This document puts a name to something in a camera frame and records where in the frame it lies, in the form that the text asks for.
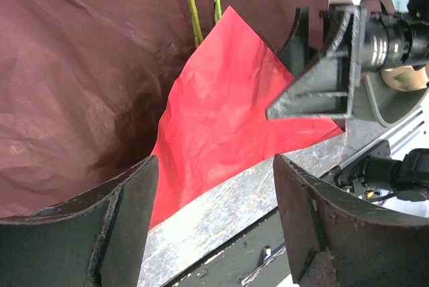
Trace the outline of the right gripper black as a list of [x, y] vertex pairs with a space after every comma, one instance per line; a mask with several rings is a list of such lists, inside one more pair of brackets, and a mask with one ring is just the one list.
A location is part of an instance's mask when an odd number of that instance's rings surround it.
[[408, 0], [389, 11], [383, 0], [328, 0], [321, 12], [323, 45], [309, 44], [309, 8], [298, 7], [291, 32], [277, 53], [294, 77], [269, 104], [269, 120], [348, 119], [361, 71], [428, 64], [428, 0]]

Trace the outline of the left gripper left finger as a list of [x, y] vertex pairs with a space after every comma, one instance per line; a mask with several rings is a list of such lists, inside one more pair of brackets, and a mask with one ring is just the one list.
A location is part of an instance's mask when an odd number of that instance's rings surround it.
[[159, 178], [150, 156], [28, 217], [1, 220], [2, 286], [136, 286]]

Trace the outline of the dark red wrapping paper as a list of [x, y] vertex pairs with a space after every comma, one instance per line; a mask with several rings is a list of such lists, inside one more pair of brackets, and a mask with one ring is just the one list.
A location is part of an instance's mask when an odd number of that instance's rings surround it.
[[160, 159], [152, 225], [267, 158], [343, 132], [268, 121], [292, 79], [274, 54], [295, 9], [328, 0], [1, 0], [1, 221], [30, 218]]

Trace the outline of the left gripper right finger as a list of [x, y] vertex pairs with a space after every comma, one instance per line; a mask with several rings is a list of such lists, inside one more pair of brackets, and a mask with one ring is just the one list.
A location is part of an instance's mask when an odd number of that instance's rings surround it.
[[427, 286], [428, 219], [365, 202], [273, 159], [288, 263], [299, 286]]

